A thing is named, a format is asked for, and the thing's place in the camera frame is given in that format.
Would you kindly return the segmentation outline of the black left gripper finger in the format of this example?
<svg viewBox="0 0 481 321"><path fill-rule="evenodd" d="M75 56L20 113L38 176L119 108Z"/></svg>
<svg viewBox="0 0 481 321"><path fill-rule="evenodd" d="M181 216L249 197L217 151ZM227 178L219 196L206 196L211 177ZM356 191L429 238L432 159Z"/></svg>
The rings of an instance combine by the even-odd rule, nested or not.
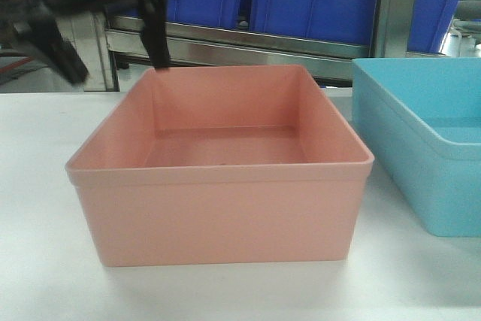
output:
<svg viewBox="0 0 481 321"><path fill-rule="evenodd" d="M83 84L89 71L59 31L56 17L40 0L11 1L11 45L40 60L70 84Z"/></svg>
<svg viewBox="0 0 481 321"><path fill-rule="evenodd" d="M141 42L155 69L168 68L171 57L168 50L166 0L138 0L138 14L144 22Z"/></svg>

